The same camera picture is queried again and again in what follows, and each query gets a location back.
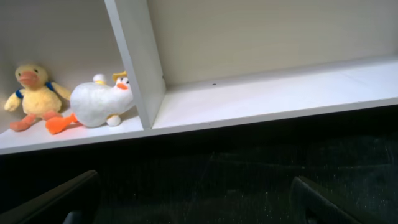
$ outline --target white duck plush toy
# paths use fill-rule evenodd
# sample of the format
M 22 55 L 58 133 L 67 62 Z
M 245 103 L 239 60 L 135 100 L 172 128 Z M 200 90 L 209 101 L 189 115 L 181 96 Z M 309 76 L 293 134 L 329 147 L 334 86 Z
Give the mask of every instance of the white duck plush toy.
M 95 75 L 94 82 L 78 85 L 70 95 L 73 114 L 65 118 L 52 118 L 45 127 L 51 134 L 63 131 L 71 123 L 81 123 L 94 128 L 107 123 L 117 126 L 121 123 L 119 115 L 134 106 L 126 72 L 113 74 L 114 87 L 105 84 L 102 74 Z

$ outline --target blue backpack strap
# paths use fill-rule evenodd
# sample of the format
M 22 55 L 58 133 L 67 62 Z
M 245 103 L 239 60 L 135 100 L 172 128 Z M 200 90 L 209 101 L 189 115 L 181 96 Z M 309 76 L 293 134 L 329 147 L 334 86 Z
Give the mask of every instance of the blue backpack strap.
M 15 95 L 17 95 L 17 97 L 20 98 L 20 99 L 23 99 L 23 98 L 24 98 L 24 95 L 21 93 L 20 90 L 17 90 L 17 91 L 15 92 Z
M 55 90 L 54 90 L 54 86 L 52 86 L 51 82 L 46 82 L 46 83 L 45 83 L 45 86 L 47 86 L 47 88 L 48 88 L 49 90 L 55 91 Z

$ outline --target plush toy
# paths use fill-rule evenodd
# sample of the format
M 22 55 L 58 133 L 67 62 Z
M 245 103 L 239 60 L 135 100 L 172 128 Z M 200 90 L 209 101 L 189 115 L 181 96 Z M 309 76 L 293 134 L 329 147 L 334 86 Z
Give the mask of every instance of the plush toy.
M 34 124 L 36 118 L 49 120 L 61 116 L 58 112 L 62 103 L 55 93 L 69 100 L 70 91 L 54 82 L 49 82 L 44 68 L 38 65 L 23 65 L 17 68 L 15 76 L 24 88 L 17 90 L 8 98 L 4 109 L 14 111 L 22 102 L 27 116 L 21 121 L 11 123 L 12 130 L 26 130 Z
M 117 126 L 123 114 L 134 106 L 126 72 L 113 74 L 114 87 L 105 85 L 104 75 L 94 76 L 94 82 L 78 85 L 70 97 L 73 114 L 66 118 L 52 118 L 45 127 L 49 133 L 57 134 L 71 123 L 81 123 L 87 127 L 98 127 L 104 123 Z

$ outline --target yellow hat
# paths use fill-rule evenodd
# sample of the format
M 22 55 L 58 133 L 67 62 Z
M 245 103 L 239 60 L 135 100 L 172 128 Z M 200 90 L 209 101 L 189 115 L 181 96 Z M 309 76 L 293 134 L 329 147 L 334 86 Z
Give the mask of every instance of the yellow hat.
M 116 80 L 117 80 L 118 78 L 121 78 L 121 77 L 123 77 L 123 78 L 124 78 L 124 77 L 127 77 L 127 72 L 124 71 L 124 72 L 115 73 L 115 74 L 112 75 L 112 79 L 113 79 L 114 82 L 116 82 Z

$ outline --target dark glass surface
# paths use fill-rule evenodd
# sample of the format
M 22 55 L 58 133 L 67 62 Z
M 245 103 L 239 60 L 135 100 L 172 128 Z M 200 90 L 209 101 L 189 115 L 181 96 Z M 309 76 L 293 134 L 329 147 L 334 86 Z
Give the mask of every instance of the dark glass surface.
M 90 169 L 96 223 L 293 223 L 302 175 L 398 223 L 398 106 L 0 157 L 1 211 Z

